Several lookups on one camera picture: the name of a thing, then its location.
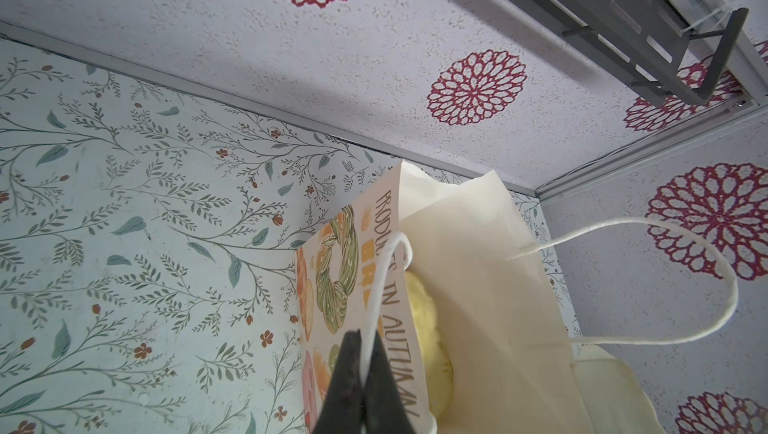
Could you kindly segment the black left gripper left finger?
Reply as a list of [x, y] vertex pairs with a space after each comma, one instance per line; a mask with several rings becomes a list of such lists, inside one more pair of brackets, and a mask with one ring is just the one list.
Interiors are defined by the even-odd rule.
[[362, 394], [360, 380], [360, 331], [343, 337], [326, 399], [314, 426], [314, 434], [360, 434]]

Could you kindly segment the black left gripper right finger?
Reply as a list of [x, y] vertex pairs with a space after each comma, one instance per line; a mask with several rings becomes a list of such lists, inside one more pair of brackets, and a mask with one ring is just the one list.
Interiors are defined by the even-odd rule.
[[402, 405], [386, 351], [376, 335], [364, 384], [363, 426], [368, 434], [415, 434]]

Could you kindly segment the small bread roll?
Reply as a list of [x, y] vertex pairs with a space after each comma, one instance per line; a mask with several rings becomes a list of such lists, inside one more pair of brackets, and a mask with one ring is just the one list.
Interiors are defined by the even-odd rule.
[[413, 317], [427, 383], [429, 410], [439, 419], [448, 409], [454, 370], [438, 329], [437, 307], [421, 279], [405, 272], [409, 305]]

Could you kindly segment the cream paper bread bag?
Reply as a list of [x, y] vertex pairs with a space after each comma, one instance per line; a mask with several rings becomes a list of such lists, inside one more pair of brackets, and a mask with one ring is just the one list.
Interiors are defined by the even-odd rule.
[[[379, 335], [415, 433], [660, 432], [633, 371], [606, 350], [633, 338], [570, 336], [542, 250], [497, 174], [450, 184], [405, 161], [389, 170], [295, 252], [307, 429], [345, 333], [360, 331], [363, 394]], [[406, 271], [435, 301], [454, 370], [439, 419]]]

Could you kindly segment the grey metal wall shelf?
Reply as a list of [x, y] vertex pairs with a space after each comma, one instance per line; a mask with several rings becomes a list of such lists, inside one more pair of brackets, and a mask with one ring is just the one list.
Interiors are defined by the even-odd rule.
[[[509, 0], [654, 106], [674, 96], [702, 106], [714, 96], [748, 17], [726, 16], [722, 28], [686, 24], [669, 0]], [[690, 44], [719, 42], [698, 86], [678, 76]]]

